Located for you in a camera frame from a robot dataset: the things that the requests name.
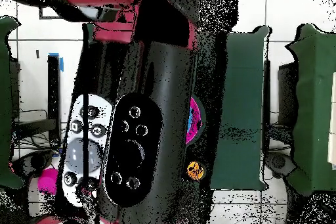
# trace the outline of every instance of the floor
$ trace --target floor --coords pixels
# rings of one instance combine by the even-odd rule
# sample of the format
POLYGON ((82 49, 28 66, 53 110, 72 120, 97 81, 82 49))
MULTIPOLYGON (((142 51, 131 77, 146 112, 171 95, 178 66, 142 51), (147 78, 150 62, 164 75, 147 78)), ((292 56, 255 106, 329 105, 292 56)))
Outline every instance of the floor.
MULTIPOLYGON (((271 123, 277 122, 279 65, 293 62, 293 56, 285 45, 295 38, 296 29, 302 23, 313 23, 321 30, 332 32, 336 28, 336 14, 333 4, 336 0, 239 0, 239 21, 235 32, 252 32, 257 26, 272 28, 268 59, 271 63, 271 123)), ((59 53, 64 59, 61 72, 62 122, 68 119, 74 77, 82 47, 81 23, 70 23, 62 19, 39 19, 37 8, 12 1, 0 1, 0 16, 17 17, 21 26, 9 35, 13 57, 21 63, 22 110, 47 108, 47 55, 59 53)), ((43 16, 55 16, 51 9, 45 9, 43 16)), ((23 113, 24 120, 37 120, 43 113, 23 113)), ((271 141, 271 147, 281 143, 271 141)), ((15 152, 18 158, 29 150, 15 152)), ((57 167, 59 158, 53 160, 57 167)), ((218 190, 214 193, 214 205, 210 224, 284 224, 287 197, 282 180, 272 178, 264 169, 264 182, 268 189, 263 192, 218 190)), ((30 185, 30 210, 32 215, 41 213, 43 196, 37 191, 37 180, 30 185)))

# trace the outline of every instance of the orange sticker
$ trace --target orange sticker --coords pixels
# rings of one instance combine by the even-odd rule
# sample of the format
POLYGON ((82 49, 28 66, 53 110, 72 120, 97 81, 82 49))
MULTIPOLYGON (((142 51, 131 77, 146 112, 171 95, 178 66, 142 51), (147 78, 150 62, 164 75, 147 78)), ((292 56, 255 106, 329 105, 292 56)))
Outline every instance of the orange sticker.
POLYGON ((203 167, 197 162, 190 162, 187 172, 190 178, 199 181, 204 175, 203 167))

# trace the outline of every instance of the button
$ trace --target button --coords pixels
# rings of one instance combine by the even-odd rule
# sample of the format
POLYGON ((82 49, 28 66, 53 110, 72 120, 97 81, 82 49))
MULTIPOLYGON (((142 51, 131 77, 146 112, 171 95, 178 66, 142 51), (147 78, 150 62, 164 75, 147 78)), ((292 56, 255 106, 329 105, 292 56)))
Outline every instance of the button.
POLYGON ((101 138, 106 134, 106 128, 103 125, 93 125, 91 128, 91 133, 96 138, 101 138))
POLYGON ((74 120, 72 123, 71 123, 71 130, 78 134, 81 132, 81 130, 83 129, 82 125, 81 125, 81 121, 79 120, 74 120))
POLYGON ((204 169, 198 162, 190 162, 187 168, 188 176, 194 181, 199 181, 204 176, 204 169))
POLYGON ((140 181, 137 178, 134 177, 130 177, 129 180, 127 181, 126 185, 130 188, 130 189, 138 189, 140 186, 140 181))
MULTIPOLYGON (((89 139, 89 173, 97 170, 102 163, 102 149, 89 139)), ((66 165, 72 172, 83 174, 83 139, 74 139, 66 149, 66 165)))
POLYGON ((139 118, 140 117, 140 108, 139 107, 132 107, 130 110, 129 110, 129 115, 132 117, 132 118, 139 118))
POLYGON ((111 181, 120 185, 121 182, 123 181, 123 178, 121 177, 119 172, 114 172, 111 176, 111 181))
POLYGON ((148 128, 145 125, 138 125, 135 128, 135 133, 140 136, 145 136, 148 133, 148 128))
MULTIPOLYGON (((81 111, 79 112, 81 117, 83 117, 83 107, 81 108, 81 111)), ((98 117, 99 109, 95 106, 89 105, 87 107, 87 117, 89 120, 93 120, 98 117)))
POLYGON ((87 183, 87 188, 89 191, 94 191, 98 188, 99 182, 96 178, 94 177, 89 177, 88 183, 87 183))
POLYGON ((121 131, 128 132, 128 130, 129 130, 129 123, 127 123, 126 121, 123 121, 123 123, 121 124, 121 131))
POLYGON ((77 183, 76 174, 74 172, 66 172, 66 174, 64 175, 64 183, 68 187, 74 186, 77 183))

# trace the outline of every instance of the blue tape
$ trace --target blue tape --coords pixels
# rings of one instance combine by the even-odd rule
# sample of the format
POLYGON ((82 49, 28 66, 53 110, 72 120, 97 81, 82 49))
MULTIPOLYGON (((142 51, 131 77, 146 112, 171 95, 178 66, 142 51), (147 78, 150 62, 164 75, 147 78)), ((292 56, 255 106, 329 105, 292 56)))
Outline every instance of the blue tape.
POLYGON ((190 113, 189 113, 189 120, 188 120, 188 130, 187 130, 187 133, 189 132, 191 126, 192 126, 192 108, 190 107, 190 113))
POLYGON ((60 58, 60 71, 64 71, 64 64, 63 64, 63 58, 60 58))
MULTIPOLYGON (((59 57, 60 55, 58 53, 49 53, 49 56, 57 56, 59 57)), ((60 58, 60 71, 64 71, 64 63, 63 63, 63 58, 60 58)))

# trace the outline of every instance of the green partition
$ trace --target green partition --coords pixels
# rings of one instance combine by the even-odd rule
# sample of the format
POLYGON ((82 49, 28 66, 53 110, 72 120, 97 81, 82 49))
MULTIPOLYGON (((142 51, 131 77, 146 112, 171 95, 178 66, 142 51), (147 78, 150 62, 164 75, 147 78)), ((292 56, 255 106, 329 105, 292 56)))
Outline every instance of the green partition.
POLYGON ((19 189, 22 180, 9 168, 11 155, 12 94, 9 64, 8 35, 18 27, 17 21, 8 16, 0 17, 0 185, 19 189))
POLYGON ((299 63, 297 123, 293 130, 294 162, 287 178, 299 193, 336 190, 336 171, 327 161, 333 73, 336 71, 336 35, 306 24, 287 48, 299 63))
POLYGON ((264 190, 260 181, 264 46, 270 29, 228 35, 212 189, 264 190))

